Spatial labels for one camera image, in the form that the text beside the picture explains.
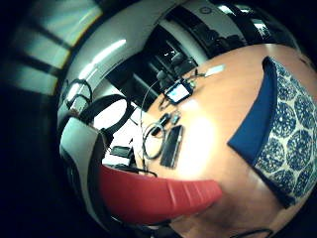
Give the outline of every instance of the blue fabric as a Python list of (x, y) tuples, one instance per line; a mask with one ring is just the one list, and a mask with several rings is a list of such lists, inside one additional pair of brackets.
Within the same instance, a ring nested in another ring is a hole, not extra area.
[(267, 63), (268, 60), (269, 58), (264, 59), (264, 80), (259, 95), (250, 109), (252, 113), (248, 113), (242, 125), (228, 142), (228, 145), (251, 165), (256, 163), (263, 140), (268, 136), (267, 127), (271, 123), (272, 111), (276, 104), (275, 81), (273, 80), (276, 75), (272, 65)]
[(316, 184), (317, 104), (275, 59), (263, 68), (259, 95), (228, 145), (288, 207)]

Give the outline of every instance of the wooden table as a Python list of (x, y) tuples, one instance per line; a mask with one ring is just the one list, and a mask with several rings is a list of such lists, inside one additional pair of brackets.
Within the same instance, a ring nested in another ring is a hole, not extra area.
[[(275, 232), (297, 213), (308, 195), (297, 205), (283, 209), (264, 182), (228, 145), (256, 99), (264, 72), (265, 56), (280, 61), (317, 100), (317, 74), (310, 60), (296, 50), (280, 45), (249, 46), (222, 54), (198, 68), (224, 64), (223, 71), (197, 78), (191, 97), (178, 104), (184, 126), (175, 170), (149, 161), (149, 169), (159, 177), (173, 179), (214, 179), (223, 197), (204, 212), (173, 221), (170, 225), (186, 238), (228, 238), (253, 228)], [(144, 124), (155, 122), (173, 106), (159, 111), (161, 96), (144, 114)], [(137, 164), (141, 166), (141, 133), (134, 138)], [(156, 139), (150, 143), (158, 146)]]

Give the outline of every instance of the black phone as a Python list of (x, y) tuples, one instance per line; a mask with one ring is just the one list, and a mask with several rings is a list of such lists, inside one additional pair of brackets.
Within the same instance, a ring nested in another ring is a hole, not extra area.
[(160, 164), (165, 167), (174, 168), (182, 139), (183, 126), (177, 125), (170, 129), (165, 145), (162, 149)]
[(165, 96), (171, 104), (176, 105), (191, 96), (192, 92), (193, 89), (188, 82), (179, 80), (165, 92)]

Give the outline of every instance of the electronic device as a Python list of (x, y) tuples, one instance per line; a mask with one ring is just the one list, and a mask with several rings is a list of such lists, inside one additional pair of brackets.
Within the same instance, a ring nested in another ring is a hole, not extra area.
[(165, 145), (162, 149), (160, 164), (165, 167), (174, 168), (182, 139), (183, 126), (177, 125), (170, 129)]
[[(164, 113), (158, 120), (158, 124), (162, 125), (164, 127), (167, 122), (170, 120), (170, 114), (169, 113)], [(156, 136), (159, 132), (160, 128), (159, 127), (154, 127), (153, 131), (151, 132), (151, 135)]]
[(188, 82), (179, 80), (165, 92), (165, 96), (171, 104), (176, 105), (192, 95), (192, 92), (193, 89)]

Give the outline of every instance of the paper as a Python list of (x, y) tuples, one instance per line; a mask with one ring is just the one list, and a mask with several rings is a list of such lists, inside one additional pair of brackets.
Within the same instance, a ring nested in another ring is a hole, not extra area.
[(215, 74), (215, 73), (218, 73), (218, 72), (221, 72), (222, 70), (224, 70), (225, 68), (225, 65), (224, 64), (220, 64), (220, 65), (217, 65), (217, 66), (213, 66), (213, 67), (210, 67), (206, 73), (205, 73), (205, 77), (206, 76), (209, 76), (211, 74)]

